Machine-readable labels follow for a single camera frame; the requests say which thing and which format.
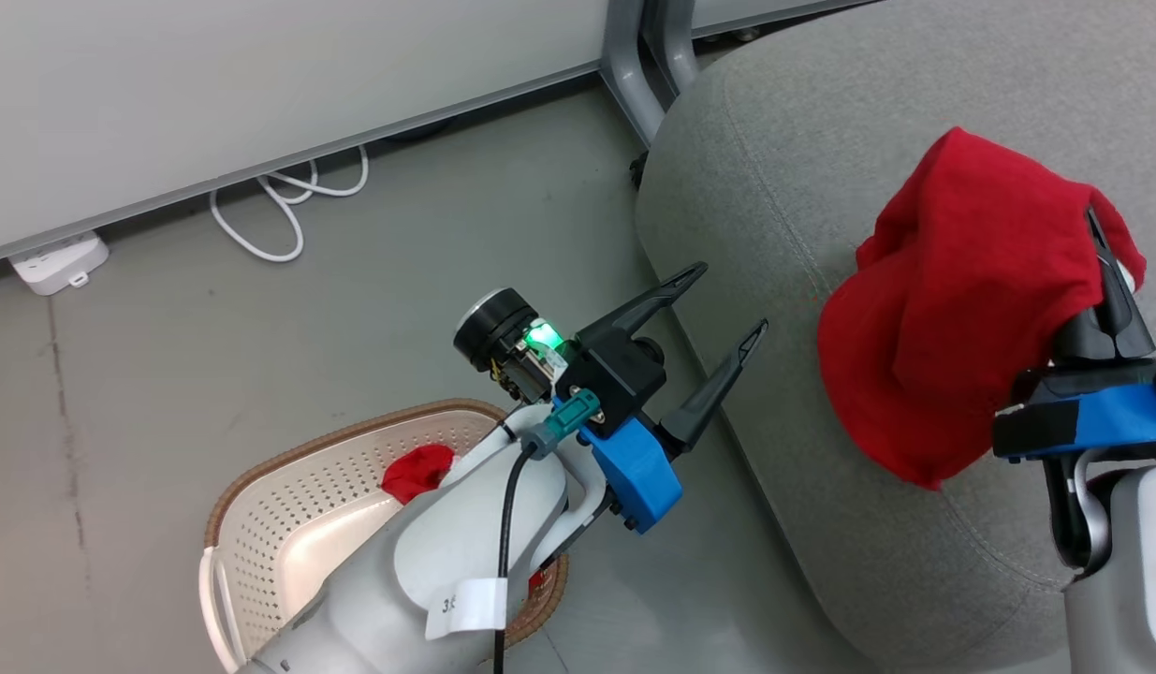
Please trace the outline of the right gripper body blue housing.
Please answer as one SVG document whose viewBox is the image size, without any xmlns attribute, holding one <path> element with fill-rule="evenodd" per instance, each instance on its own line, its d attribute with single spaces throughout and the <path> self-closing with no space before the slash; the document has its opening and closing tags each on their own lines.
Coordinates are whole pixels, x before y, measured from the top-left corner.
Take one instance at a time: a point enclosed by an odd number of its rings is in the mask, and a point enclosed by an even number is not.
<svg viewBox="0 0 1156 674">
<path fill-rule="evenodd" d="M 1105 461 L 1156 460 L 1156 360 L 1027 371 L 993 419 L 993 453 L 1006 460 L 1091 449 Z"/>
</svg>

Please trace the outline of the left gripper body blue housing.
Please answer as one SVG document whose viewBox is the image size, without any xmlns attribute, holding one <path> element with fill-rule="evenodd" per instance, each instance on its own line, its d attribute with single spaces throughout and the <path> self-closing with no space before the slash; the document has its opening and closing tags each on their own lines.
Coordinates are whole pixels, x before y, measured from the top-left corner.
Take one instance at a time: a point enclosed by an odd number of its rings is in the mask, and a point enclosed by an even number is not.
<svg viewBox="0 0 1156 674">
<path fill-rule="evenodd" d="M 568 366 L 565 350 L 572 338 L 561 336 L 529 302 L 512 287 L 501 287 L 467 311 L 454 334 L 455 349 L 481 373 L 490 375 L 519 403 L 560 403 L 555 385 Z M 643 338 L 637 345 L 654 345 Z M 658 345 L 657 360 L 664 360 Z M 595 415 L 596 421 L 602 414 Z M 613 492 L 613 504 L 630 529 L 646 533 L 680 499 L 680 482 L 665 455 L 658 432 L 646 415 L 637 413 L 608 439 L 600 439 L 590 422 L 575 432 L 590 444 Z"/>
</svg>

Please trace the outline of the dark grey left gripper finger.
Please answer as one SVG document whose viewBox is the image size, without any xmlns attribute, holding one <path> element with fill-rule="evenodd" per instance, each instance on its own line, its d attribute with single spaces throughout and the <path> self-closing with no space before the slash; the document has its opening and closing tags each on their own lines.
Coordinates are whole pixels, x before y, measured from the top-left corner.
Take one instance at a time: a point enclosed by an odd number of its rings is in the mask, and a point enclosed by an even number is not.
<svg viewBox="0 0 1156 674">
<path fill-rule="evenodd" d="M 575 334 L 575 342 L 586 345 L 602 338 L 603 334 L 618 331 L 632 338 L 640 326 L 649 323 L 665 308 L 670 308 L 681 295 L 690 289 L 709 269 L 707 262 L 692 262 L 683 271 L 667 277 L 659 286 L 640 292 L 636 298 L 621 304 L 620 308 L 586 326 Z"/>
<path fill-rule="evenodd" d="M 722 362 L 709 375 L 707 380 L 694 388 L 683 403 L 664 416 L 659 422 L 659 440 L 665 455 L 686 455 L 692 452 L 716 413 L 722 408 L 724 398 L 743 373 L 746 362 L 766 336 L 768 328 L 768 319 L 759 319 L 754 324 L 724 355 Z"/>
</svg>

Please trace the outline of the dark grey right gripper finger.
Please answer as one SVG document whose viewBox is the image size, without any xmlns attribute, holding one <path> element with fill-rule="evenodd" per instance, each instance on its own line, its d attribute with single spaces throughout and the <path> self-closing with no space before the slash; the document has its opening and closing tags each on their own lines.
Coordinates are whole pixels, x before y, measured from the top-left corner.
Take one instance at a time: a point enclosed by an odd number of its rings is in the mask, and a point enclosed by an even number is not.
<svg viewBox="0 0 1156 674">
<path fill-rule="evenodd" d="M 1112 361 L 1117 357 L 1118 316 L 1104 306 L 1088 308 L 1066 321 L 1054 338 L 1054 363 Z"/>
<path fill-rule="evenodd" d="M 1155 351 L 1155 345 L 1141 312 L 1138 311 L 1133 286 L 1125 276 L 1119 260 L 1113 255 L 1107 235 L 1092 206 L 1088 208 L 1088 225 L 1099 260 L 1103 290 L 1103 298 L 1092 308 L 1098 336 L 1092 341 L 1091 358 L 1112 361 L 1150 357 Z"/>
</svg>

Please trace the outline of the large red garment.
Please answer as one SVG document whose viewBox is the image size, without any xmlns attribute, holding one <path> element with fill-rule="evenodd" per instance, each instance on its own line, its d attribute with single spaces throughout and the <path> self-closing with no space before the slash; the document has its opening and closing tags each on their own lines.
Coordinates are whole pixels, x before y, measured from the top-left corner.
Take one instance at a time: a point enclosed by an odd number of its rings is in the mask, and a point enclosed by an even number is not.
<svg viewBox="0 0 1156 674">
<path fill-rule="evenodd" d="M 820 316 L 820 375 L 851 440 L 936 491 L 991 447 L 994 414 L 1061 326 L 1103 299 L 1087 213 L 1143 286 L 1099 188 L 959 127 L 934 141 Z"/>
</svg>

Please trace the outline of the small red cloth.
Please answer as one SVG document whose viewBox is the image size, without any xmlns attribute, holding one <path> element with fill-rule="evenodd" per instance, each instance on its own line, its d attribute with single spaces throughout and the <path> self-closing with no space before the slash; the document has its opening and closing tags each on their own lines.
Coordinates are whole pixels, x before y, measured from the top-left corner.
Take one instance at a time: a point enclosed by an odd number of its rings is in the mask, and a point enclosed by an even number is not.
<svg viewBox="0 0 1156 674">
<path fill-rule="evenodd" d="M 412 449 L 387 466 L 381 474 L 381 491 L 402 506 L 428 491 L 435 491 L 452 469 L 455 451 L 442 444 Z"/>
</svg>

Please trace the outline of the cream perforated laundry basket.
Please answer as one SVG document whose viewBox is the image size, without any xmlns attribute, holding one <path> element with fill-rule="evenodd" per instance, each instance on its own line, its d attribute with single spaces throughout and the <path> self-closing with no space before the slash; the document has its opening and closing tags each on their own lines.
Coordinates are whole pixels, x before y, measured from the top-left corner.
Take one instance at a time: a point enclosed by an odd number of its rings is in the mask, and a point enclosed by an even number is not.
<svg viewBox="0 0 1156 674">
<path fill-rule="evenodd" d="M 199 602 L 224 674 L 475 674 L 491 632 L 425 640 L 440 586 L 492 575 L 517 445 L 504 412 L 445 400 L 366 419 L 261 462 L 215 504 Z M 381 475 L 412 449 L 455 460 L 401 505 Z"/>
</svg>

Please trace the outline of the grey partition foot leg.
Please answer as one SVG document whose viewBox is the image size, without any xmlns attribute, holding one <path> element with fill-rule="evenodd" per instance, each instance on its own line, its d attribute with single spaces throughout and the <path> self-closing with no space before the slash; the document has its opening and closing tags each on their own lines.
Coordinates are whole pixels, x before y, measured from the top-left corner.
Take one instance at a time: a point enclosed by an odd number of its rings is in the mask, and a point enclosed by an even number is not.
<svg viewBox="0 0 1156 674">
<path fill-rule="evenodd" d="M 701 64 L 694 50 L 695 0 L 645 0 L 643 38 L 673 98 L 692 86 Z"/>
<path fill-rule="evenodd" d="M 672 0 L 608 0 L 599 74 L 635 138 L 649 150 L 679 97 L 662 42 Z"/>
</svg>

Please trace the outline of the grey fabric sofa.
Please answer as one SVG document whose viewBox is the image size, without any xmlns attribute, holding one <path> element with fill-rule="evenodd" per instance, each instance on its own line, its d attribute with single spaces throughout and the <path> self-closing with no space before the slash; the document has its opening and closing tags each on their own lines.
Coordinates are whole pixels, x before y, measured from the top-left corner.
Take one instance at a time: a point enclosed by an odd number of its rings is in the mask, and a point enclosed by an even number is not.
<svg viewBox="0 0 1156 674">
<path fill-rule="evenodd" d="M 637 227 L 711 370 L 765 340 L 724 406 L 835 631 L 881 674 L 1069 674 L 1038 465 L 985 457 L 941 491 L 855 449 L 828 401 L 823 302 L 929 145 L 958 126 L 1092 183 L 1148 271 L 1156 325 L 1156 0 L 882 0 L 732 51 L 668 111 Z"/>
</svg>

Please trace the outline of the narrow white partition panel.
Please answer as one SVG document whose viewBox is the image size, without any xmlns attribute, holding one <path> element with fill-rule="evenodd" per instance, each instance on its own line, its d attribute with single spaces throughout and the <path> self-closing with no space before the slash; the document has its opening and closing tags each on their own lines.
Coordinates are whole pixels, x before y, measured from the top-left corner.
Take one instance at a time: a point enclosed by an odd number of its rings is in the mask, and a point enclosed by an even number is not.
<svg viewBox="0 0 1156 674">
<path fill-rule="evenodd" d="M 744 29 L 817 16 L 880 0 L 695 0 L 692 9 L 694 38 L 731 34 Z"/>
</svg>

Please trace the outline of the wide white partition panel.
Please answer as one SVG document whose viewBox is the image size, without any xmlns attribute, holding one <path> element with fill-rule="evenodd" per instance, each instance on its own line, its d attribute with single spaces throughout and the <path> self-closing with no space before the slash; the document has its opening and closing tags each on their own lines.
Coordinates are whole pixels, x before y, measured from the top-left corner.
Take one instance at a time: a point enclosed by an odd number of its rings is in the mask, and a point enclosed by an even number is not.
<svg viewBox="0 0 1156 674">
<path fill-rule="evenodd" d="M 590 72 L 610 0 L 0 0 L 0 259 Z"/>
</svg>

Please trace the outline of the white power strip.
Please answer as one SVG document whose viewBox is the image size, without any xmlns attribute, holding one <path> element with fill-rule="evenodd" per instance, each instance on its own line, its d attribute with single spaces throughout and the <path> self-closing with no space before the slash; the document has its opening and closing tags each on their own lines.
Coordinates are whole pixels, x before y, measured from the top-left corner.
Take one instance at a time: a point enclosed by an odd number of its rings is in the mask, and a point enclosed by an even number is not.
<svg viewBox="0 0 1156 674">
<path fill-rule="evenodd" d="M 97 234 L 80 234 L 10 255 L 7 261 L 36 295 L 51 296 L 66 287 L 86 286 L 108 257 L 110 249 Z"/>
</svg>

